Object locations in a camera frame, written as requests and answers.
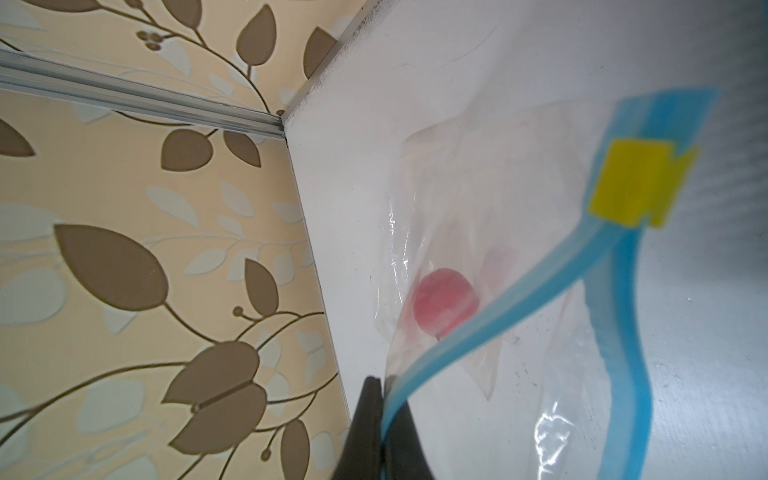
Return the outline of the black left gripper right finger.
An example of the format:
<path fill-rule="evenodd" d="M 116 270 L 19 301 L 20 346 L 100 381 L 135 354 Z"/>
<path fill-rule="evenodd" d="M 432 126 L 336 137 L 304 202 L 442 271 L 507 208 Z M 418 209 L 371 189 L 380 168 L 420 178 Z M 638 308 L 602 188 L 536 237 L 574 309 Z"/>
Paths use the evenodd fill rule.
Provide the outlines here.
<path fill-rule="evenodd" d="M 383 443 L 382 478 L 434 480 L 408 403 L 395 415 Z"/>

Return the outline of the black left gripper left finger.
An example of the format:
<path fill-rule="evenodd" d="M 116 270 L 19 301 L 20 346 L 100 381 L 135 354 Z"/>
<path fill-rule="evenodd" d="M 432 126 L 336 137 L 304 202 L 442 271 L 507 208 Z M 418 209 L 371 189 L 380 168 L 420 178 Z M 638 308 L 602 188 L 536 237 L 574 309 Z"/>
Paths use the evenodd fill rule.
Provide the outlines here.
<path fill-rule="evenodd" d="M 381 379 L 368 376 L 332 480 L 378 480 L 381 477 Z"/>

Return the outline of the red toy tomato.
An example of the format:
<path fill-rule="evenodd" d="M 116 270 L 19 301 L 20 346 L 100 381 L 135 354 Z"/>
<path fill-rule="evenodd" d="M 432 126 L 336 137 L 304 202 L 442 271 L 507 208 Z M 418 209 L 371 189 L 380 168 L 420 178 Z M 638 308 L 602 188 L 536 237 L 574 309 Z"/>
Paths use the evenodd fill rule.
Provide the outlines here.
<path fill-rule="evenodd" d="M 479 305 L 478 294 L 463 274 L 441 268 L 416 285 L 413 316 L 424 333 L 442 338 L 474 316 Z"/>

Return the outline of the clear zip top bag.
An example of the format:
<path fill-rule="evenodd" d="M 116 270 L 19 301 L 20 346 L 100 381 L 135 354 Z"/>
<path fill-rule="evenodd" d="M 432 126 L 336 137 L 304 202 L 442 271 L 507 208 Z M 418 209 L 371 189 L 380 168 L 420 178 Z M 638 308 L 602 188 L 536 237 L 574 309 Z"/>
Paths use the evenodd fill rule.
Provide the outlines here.
<path fill-rule="evenodd" d="M 652 390 L 637 325 L 636 270 L 647 224 L 627 228 L 587 212 L 611 141 L 666 140 L 681 154 L 696 141 L 718 93 L 672 89 L 610 105 L 556 103 L 508 121 L 447 128 L 413 139 L 391 207 L 391 288 L 397 324 L 387 359 L 382 441 L 398 410 L 439 373 L 465 364 L 486 396 L 501 339 L 559 302 L 559 332 L 545 357 L 541 399 L 524 414 L 538 479 L 564 474 L 586 381 L 609 389 L 599 479 L 637 479 L 647 454 Z M 459 271 L 478 311 L 447 336 L 413 316 L 416 285 Z"/>

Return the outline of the yellow zipper slider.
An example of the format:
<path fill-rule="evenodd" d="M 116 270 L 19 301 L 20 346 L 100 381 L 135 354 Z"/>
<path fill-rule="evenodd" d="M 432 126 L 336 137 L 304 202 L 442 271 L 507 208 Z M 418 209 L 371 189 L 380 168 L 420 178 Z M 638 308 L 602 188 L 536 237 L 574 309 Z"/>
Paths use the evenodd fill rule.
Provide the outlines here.
<path fill-rule="evenodd" d="M 665 226 L 699 149 L 676 152 L 666 140 L 611 141 L 587 212 L 627 228 Z"/>

